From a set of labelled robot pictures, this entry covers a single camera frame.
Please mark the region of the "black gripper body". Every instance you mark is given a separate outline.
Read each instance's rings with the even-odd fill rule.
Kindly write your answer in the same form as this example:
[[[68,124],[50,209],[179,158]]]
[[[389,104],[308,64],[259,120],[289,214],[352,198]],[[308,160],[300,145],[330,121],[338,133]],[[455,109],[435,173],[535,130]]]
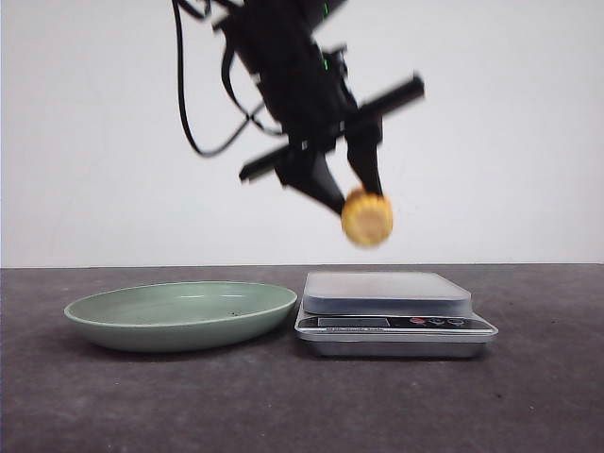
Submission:
[[[264,106],[280,124],[288,144],[247,163],[242,180],[276,170],[299,152],[325,154],[340,136],[365,126],[380,127],[384,115],[423,96],[416,75],[371,102],[358,105],[345,79],[344,46],[322,50],[312,33],[329,18],[329,8],[233,8],[213,28],[224,34],[222,79],[232,95],[230,65],[239,58],[257,78]]]

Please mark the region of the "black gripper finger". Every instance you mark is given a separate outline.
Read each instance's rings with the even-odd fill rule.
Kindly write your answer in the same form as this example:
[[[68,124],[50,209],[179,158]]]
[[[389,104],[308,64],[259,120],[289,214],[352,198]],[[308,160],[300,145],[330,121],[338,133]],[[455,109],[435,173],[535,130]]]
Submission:
[[[299,152],[277,165],[283,186],[291,187],[325,205],[338,216],[344,208],[344,195],[327,167],[325,155],[314,151]]]
[[[378,172],[380,137],[347,136],[347,160],[368,193],[383,194]]]

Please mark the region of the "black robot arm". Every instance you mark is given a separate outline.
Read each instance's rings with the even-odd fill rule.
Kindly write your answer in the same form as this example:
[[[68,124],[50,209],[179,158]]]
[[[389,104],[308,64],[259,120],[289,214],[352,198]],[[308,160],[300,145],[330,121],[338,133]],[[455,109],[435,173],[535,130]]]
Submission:
[[[327,167],[326,154],[339,138],[365,197],[384,194],[377,149],[383,117],[419,98],[425,86],[414,75],[360,105],[346,85],[344,46],[323,50],[312,36],[341,7],[339,1],[226,1],[227,15],[214,25],[224,33],[222,78],[238,56],[271,116],[288,138],[284,146],[246,163],[240,180],[275,172],[280,183],[315,199],[337,214],[350,207]]]

